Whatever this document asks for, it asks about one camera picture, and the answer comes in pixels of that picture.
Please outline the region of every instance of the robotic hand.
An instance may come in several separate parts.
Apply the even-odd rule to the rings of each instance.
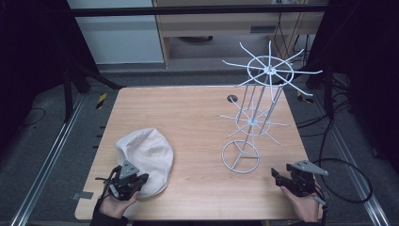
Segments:
[[[279,175],[279,173],[272,168],[272,176],[276,179],[276,186],[285,186],[297,197],[305,197],[312,193],[318,193],[316,190],[316,183],[314,180],[314,173],[327,176],[328,172],[320,169],[312,162],[304,160],[287,164],[287,171],[291,174],[291,179]],[[314,197],[317,202],[322,205],[326,203],[319,197]]]
[[[137,176],[138,172],[140,172],[140,170],[137,167],[125,160],[122,166],[117,166],[112,169],[108,179],[96,178],[96,180],[104,180],[104,191],[108,189],[109,193],[116,199],[128,201],[136,191],[141,190],[141,187],[147,183],[149,178],[148,173]]]

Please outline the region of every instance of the black pole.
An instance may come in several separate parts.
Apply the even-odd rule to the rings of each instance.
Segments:
[[[332,100],[332,73],[333,69],[331,66],[331,62],[327,62],[326,69],[324,71],[325,74],[325,100],[324,107],[328,117],[331,120],[334,120],[334,107]]]
[[[266,12],[317,12],[331,8],[329,4],[295,5],[236,5],[154,8],[75,8],[71,10],[43,10],[43,13],[73,17],[144,16],[175,14],[222,14],[222,13],[266,13]]]
[[[63,78],[64,78],[64,98],[65,98],[64,122],[67,122],[70,119],[73,112],[72,85],[68,68],[65,69],[63,73]]]

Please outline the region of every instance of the black cable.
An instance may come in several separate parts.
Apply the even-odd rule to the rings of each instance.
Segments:
[[[115,167],[111,170],[111,173],[109,173],[108,178],[102,178],[102,177],[96,177],[95,180],[101,180],[104,181],[104,189],[101,197],[99,198],[99,202],[102,202],[107,196],[105,196],[106,191],[109,188],[109,185],[112,183],[112,176],[117,172],[118,167]]]
[[[300,13],[298,14],[298,16],[297,16],[297,18],[296,18],[296,22],[295,22],[295,26],[294,26],[294,31],[296,30],[296,28],[297,28],[297,26],[298,26],[298,24],[299,24],[299,18],[300,18]],[[287,45],[285,44],[285,42],[284,42],[284,45],[285,45],[285,51],[287,52],[287,56],[289,57],[290,55],[288,54],[288,47],[287,47]]]
[[[328,209],[329,209],[329,204],[328,204],[328,201],[326,199],[326,196],[324,195],[324,193],[322,191],[322,188],[316,183],[309,183],[307,180],[304,180],[301,177],[298,177],[298,178],[300,178],[299,181],[304,183],[305,186],[311,187],[312,193],[311,194],[308,193],[307,195],[313,196],[313,193],[315,193],[316,197],[318,197],[322,202],[324,202],[324,203],[320,202],[320,204],[322,204],[322,209],[323,209],[321,225],[325,226],[326,225],[326,220],[327,220],[327,213],[328,213]]]
[[[343,83],[341,80],[339,80],[338,78],[332,76],[332,82],[334,83],[334,85],[338,88],[338,89],[342,89],[342,90],[348,90],[348,86]]]
[[[309,39],[310,36],[306,35],[306,42],[305,42],[305,51],[303,53],[303,58],[302,58],[302,66],[305,66],[308,64],[308,45],[309,45]]]
[[[33,122],[30,122],[30,123],[27,123],[27,124],[23,124],[22,126],[29,126],[29,125],[36,124],[36,123],[38,123],[39,121],[41,121],[41,120],[44,118],[44,116],[46,116],[46,110],[44,110],[44,109],[41,108],[41,107],[33,107],[32,110],[41,110],[41,111],[43,112],[43,114],[41,115],[40,119],[38,119],[38,120],[36,120],[36,121],[33,121]]]
[[[295,49],[296,45],[298,44],[298,40],[299,40],[299,36],[297,35],[294,41],[294,45],[293,45],[293,53],[296,54],[297,50]]]
[[[340,96],[340,95],[344,95],[347,97],[347,92],[338,92],[338,93],[334,94],[334,96],[332,96],[332,99],[334,100],[337,96]]]
[[[346,104],[348,104],[348,102],[344,101],[344,102],[336,105],[334,107],[334,112],[337,113],[337,109],[340,108],[342,105],[346,105]],[[310,120],[306,120],[306,121],[302,121],[302,122],[297,122],[296,125],[298,125],[298,126],[296,128],[300,129],[300,128],[304,128],[304,127],[316,124],[317,122],[321,121],[322,119],[324,119],[326,117],[327,117],[327,114],[325,114],[323,116],[320,116],[320,117],[317,117],[317,118],[314,118],[314,119],[310,119]]]
[[[313,135],[301,135],[300,137],[317,137],[317,136],[322,136],[324,133],[320,134],[313,134]]]
[[[319,160],[322,158],[324,146],[326,144],[327,134],[328,134],[329,129],[331,129],[333,122],[334,122],[334,120],[329,120],[328,126],[327,126],[326,131],[325,131],[325,133],[323,135],[323,140],[322,140],[322,144],[320,146],[320,152],[319,152]]]
[[[343,87],[343,86],[341,86],[340,84],[335,83],[334,81],[332,81],[331,87],[334,88],[334,89],[336,89],[336,90],[342,90],[342,91],[345,91],[345,92],[348,92],[348,91],[349,91],[348,88]]]
[[[342,159],[338,159],[338,158],[320,158],[319,160],[313,161],[313,163],[319,163],[319,165],[320,165],[321,162],[325,162],[325,161],[342,163],[342,164],[348,165],[349,167],[355,169],[366,180],[367,186],[369,187],[369,194],[363,200],[349,200],[346,197],[344,197],[344,196],[338,194],[336,191],[334,191],[326,183],[325,177],[323,175],[320,175],[320,177],[322,178],[323,184],[326,186],[326,188],[328,189],[329,192],[331,192],[332,194],[334,194],[335,196],[337,196],[338,198],[340,198],[340,199],[342,199],[342,200],[344,200],[346,202],[351,202],[351,203],[355,203],[355,204],[365,203],[365,202],[369,201],[372,198],[373,192],[374,192],[373,191],[373,185],[372,185],[370,179],[358,167],[356,167],[355,165],[353,165],[353,164],[351,164],[349,162],[343,161]]]
[[[279,33],[281,34],[282,42],[284,43],[285,54],[287,55],[287,57],[289,57],[290,55],[288,54],[287,43],[285,42],[285,38],[284,38],[284,35],[282,34],[282,29],[281,29],[281,13],[279,14]]]
[[[279,21],[277,22],[276,30],[275,30],[275,33],[274,33],[274,44],[276,46],[277,51],[279,52],[279,56],[282,57],[281,51],[279,50],[279,47],[278,47],[277,42],[276,42],[277,32],[279,30],[280,21],[281,21],[281,12],[279,12]]]

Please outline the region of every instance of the cable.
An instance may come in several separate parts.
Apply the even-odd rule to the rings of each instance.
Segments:
[[[338,198],[340,198],[340,199],[342,199],[342,200],[344,200],[346,202],[351,202],[351,203],[354,203],[354,204],[362,204],[362,203],[365,203],[365,202],[369,201],[372,198],[373,193],[374,193],[373,185],[372,185],[370,179],[359,168],[357,168],[355,165],[353,165],[353,164],[351,164],[349,162],[343,161],[342,159],[338,159],[338,158],[320,158],[319,160],[313,161],[313,163],[319,163],[319,165],[320,165],[321,162],[325,162],[325,161],[342,163],[342,164],[348,165],[349,167],[355,169],[366,180],[367,186],[369,187],[369,194],[367,195],[366,198],[364,198],[363,200],[350,200],[350,199],[347,199],[344,196],[338,194],[336,191],[334,191],[326,183],[325,177],[320,175],[320,177],[322,178],[323,184],[326,186],[326,188],[328,189],[329,192],[331,192],[332,194],[334,194],[335,196],[337,196]]]
[[[322,215],[321,225],[325,226],[326,225],[326,220],[327,220],[327,213],[328,213],[328,209],[329,209],[329,204],[328,204],[328,201],[326,199],[326,196],[324,195],[324,193],[322,191],[322,188],[318,184],[316,184],[315,181],[310,183],[310,182],[308,182],[307,180],[305,180],[302,177],[298,177],[298,176],[296,176],[296,177],[297,177],[296,179],[298,179],[297,181],[300,181],[301,183],[303,183],[304,186],[306,186],[307,188],[311,189],[311,193],[307,192],[307,196],[313,196],[313,198],[317,202],[322,204],[323,215]]]
[[[301,135],[300,137],[317,137],[317,136],[322,136],[324,133],[320,134],[313,134],[313,135]]]
[[[348,101],[343,101],[342,103],[336,105],[334,107],[334,112],[338,113],[339,111],[337,111],[337,109],[340,108],[343,105],[348,104],[348,103],[349,103]],[[306,120],[306,121],[302,121],[302,122],[297,122],[296,125],[298,125],[298,126],[296,128],[300,129],[300,128],[304,128],[304,127],[307,127],[307,126],[311,126],[311,125],[316,124],[317,122],[321,121],[322,119],[324,119],[326,117],[327,117],[327,114],[325,114],[323,116],[320,116],[320,117],[317,117],[317,118],[314,118],[314,119],[310,119],[310,120]]]
[[[297,51],[295,49],[295,47],[298,44],[299,37],[300,37],[300,35],[297,35],[296,38],[295,38],[295,42],[294,42],[293,49],[292,49],[294,54],[299,53],[299,51]],[[309,52],[308,51],[308,45],[309,45],[309,41],[310,41],[310,35],[306,35],[306,42],[305,42],[305,48],[303,49],[304,50],[303,54],[301,56],[298,56],[298,57],[300,57],[299,59],[292,60],[291,61],[292,63],[295,63],[295,62],[298,62],[298,61],[302,61],[302,66],[306,65],[306,63],[308,62],[308,52]]]
[[[36,123],[38,123],[39,121],[41,121],[41,120],[44,118],[44,116],[46,116],[46,110],[44,110],[44,109],[41,108],[41,107],[33,107],[32,110],[41,110],[41,111],[43,112],[43,115],[40,117],[40,119],[38,119],[38,120],[36,120],[36,121],[33,121],[33,122],[30,122],[30,123],[27,123],[27,124],[23,124],[22,126],[29,126],[29,125],[36,124]]]
[[[279,13],[279,21],[278,21],[277,26],[276,26],[276,30],[275,30],[275,33],[274,33],[274,41],[273,42],[274,42],[274,44],[276,46],[277,51],[279,52],[279,55],[282,57],[281,51],[279,50],[279,47],[278,47],[277,42],[276,42],[277,31],[279,30],[279,27],[280,27],[280,25],[279,25],[280,21],[281,21],[281,12]]]
[[[336,86],[338,89],[342,89],[345,91],[349,90],[349,87],[343,81],[341,81],[340,79],[338,79],[334,76],[332,76],[332,82],[333,82],[333,85]]]
[[[342,102],[341,104],[340,104],[340,106],[342,106],[342,105],[349,105],[349,102],[348,101],[344,101],[344,102]],[[338,110],[338,108],[334,111],[334,113],[340,113],[341,111],[343,111],[345,108],[342,108],[342,109],[340,109],[340,110]]]
[[[101,194],[100,198],[97,200],[97,203],[94,207],[94,211],[98,212],[101,204],[103,203],[104,199],[109,196],[109,194],[106,194],[109,188],[109,185],[111,185],[112,182],[112,176],[117,172],[117,168],[115,167],[112,169],[111,173],[109,174],[108,178],[102,178],[102,177],[96,177],[95,180],[102,180],[104,181],[104,189],[103,193]]]
[[[339,95],[347,96],[347,92],[338,92],[338,93],[334,94],[334,96],[332,96],[332,99],[334,100]]]
[[[298,15],[297,15],[297,17],[296,17],[296,22],[295,22],[295,26],[294,26],[293,31],[296,30],[296,28],[297,28],[297,26],[298,26],[298,24],[299,24],[299,18],[300,18],[300,16],[301,16],[301,12],[299,12]],[[287,56],[289,56],[287,45],[285,45],[285,49],[286,49],[286,51],[287,51]]]
[[[284,35],[282,34],[282,29],[281,29],[281,14],[282,13],[279,14],[279,33],[281,34],[282,42],[284,43],[285,54],[287,55],[287,57],[289,57],[290,55],[288,54],[287,43],[285,42]]]
[[[324,135],[323,135],[323,140],[322,140],[322,144],[321,144],[321,146],[320,146],[320,151],[319,151],[319,160],[322,158],[323,150],[324,150],[324,145],[326,144],[327,134],[328,134],[329,129],[331,129],[332,123],[333,123],[333,122],[334,122],[334,120],[330,120],[330,121],[328,122],[328,126],[327,126],[326,131],[325,131],[325,133],[324,133]]]

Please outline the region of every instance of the black sleeve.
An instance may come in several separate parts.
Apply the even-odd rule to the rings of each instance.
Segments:
[[[299,221],[295,224],[290,224],[290,226],[320,226],[320,223],[314,223],[314,222],[305,222],[305,221]]]
[[[126,226],[128,222],[126,217],[111,218],[100,212],[94,212],[90,226]]]

